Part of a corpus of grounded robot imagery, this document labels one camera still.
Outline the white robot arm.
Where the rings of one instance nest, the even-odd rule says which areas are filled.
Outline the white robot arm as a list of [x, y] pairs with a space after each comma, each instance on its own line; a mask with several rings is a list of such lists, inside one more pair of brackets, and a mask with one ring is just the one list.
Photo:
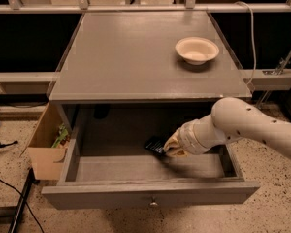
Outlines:
[[209, 115], [183, 124], [163, 150], [171, 157], [200, 155], [240, 138], [262, 143], [291, 160], [291, 123], [267, 116], [233, 97], [218, 100]]

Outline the white ribbed gripper body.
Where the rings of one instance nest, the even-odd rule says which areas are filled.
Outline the white ribbed gripper body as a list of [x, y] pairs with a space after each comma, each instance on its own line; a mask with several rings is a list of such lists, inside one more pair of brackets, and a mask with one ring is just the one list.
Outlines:
[[186, 122], [178, 129], [178, 140], [184, 151], [200, 155], [212, 148], [213, 125], [209, 118], [195, 119]]

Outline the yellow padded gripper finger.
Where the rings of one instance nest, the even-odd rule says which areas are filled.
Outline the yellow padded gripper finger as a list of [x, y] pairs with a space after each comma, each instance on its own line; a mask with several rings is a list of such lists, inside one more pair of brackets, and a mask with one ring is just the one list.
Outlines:
[[168, 148], [166, 150], [166, 155], [169, 157], [185, 157], [187, 152], [182, 148]]
[[178, 141], [178, 131], [176, 131], [175, 133], [173, 133], [168, 140], [166, 141], [166, 143], [164, 144], [163, 149], [164, 150], [171, 150], [171, 149], [177, 149], [179, 147], [179, 141]]

